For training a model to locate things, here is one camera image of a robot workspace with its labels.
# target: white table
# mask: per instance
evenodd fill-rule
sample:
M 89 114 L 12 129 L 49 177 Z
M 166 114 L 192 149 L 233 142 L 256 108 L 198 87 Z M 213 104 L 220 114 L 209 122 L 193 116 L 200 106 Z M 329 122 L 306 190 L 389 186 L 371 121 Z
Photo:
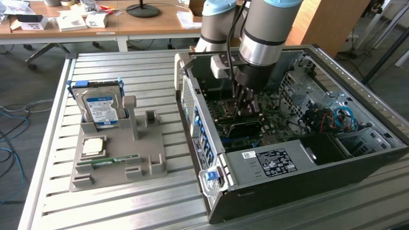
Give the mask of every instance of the white table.
M 80 54 L 65 61 L 20 230 L 383 229 L 409 219 L 405 156 L 358 184 L 209 225 L 173 95 L 177 52 L 188 50 Z M 338 71 L 345 73 L 345 79 L 350 78 L 358 92 L 370 93 L 342 68 Z M 80 113 L 65 82 L 117 77 L 124 80 L 125 94 L 137 97 L 136 113 L 156 109 L 160 114 L 169 174 L 149 181 L 70 193 Z M 379 108 L 383 106 L 374 95 L 369 99 Z

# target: black lamp base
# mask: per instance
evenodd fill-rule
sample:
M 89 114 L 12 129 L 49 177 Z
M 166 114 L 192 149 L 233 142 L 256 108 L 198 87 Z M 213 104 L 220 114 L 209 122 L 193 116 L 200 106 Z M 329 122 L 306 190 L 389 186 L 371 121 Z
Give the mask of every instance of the black lamp base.
M 126 7 L 126 13 L 137 18 L 150 18 L 158 15 L 160 10 L 154 6 L 146 4 L 144 4 L 141 8 L 137 4 Z

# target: chair wheel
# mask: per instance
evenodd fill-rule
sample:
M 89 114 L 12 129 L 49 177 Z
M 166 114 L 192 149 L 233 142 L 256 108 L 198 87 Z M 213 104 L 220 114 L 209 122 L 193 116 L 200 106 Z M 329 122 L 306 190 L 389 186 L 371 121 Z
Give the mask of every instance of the chair wheel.
M 94 46 L 94 48 L 100 48 L 100 44 L 97 42 L 92 42 L 92 45 Z
M 24 47 L 26 50 L 32 50 L 32 46 L 30 46 L 30 45 L 22 45 L 22 47 Z
M 30 70 L 37 70 L 37 65 L 34 65 L 34 64 L 28 64 L 28 69 L 30 69 Z

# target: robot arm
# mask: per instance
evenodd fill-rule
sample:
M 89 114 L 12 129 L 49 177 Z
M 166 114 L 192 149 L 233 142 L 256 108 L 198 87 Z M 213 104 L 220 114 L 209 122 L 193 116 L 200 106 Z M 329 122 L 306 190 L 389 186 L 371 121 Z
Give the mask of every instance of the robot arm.
M 268 83 L 301 2 L 302 0 L 253 0 L 249 6 L 245 1 L 242 11 L 236 9 L 234 0 L 206 0 L 204 3 L 197 52 L 225 50 L 228 32 L 234 24 L 233 19 L 237 20 L 234 34 L 241 36 L 241 44 L 240 55 L 233 60 L 233 76 L 226 73 L 229 61 L 225 55 L 212 58 L 210 67 L 216 78 L 229 77 L 233 80 L 238 116 L 260 112 L 258 93 Z

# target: blue hard drive label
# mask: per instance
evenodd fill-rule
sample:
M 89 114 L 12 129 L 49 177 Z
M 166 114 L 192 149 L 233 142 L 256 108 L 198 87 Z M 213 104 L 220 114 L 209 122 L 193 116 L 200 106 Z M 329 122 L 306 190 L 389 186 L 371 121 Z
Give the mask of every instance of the blue hard drive label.
M 112 107 L 112 97 L 86 98 L 88 108 L 92 114 L 94 123 L 102 126 L 117 123 L 116 109 Z
M 297 171 L 296 165 L 289 158 L 285 149 L 276 149 L 257 153 L 256 157 L 268 177 Z

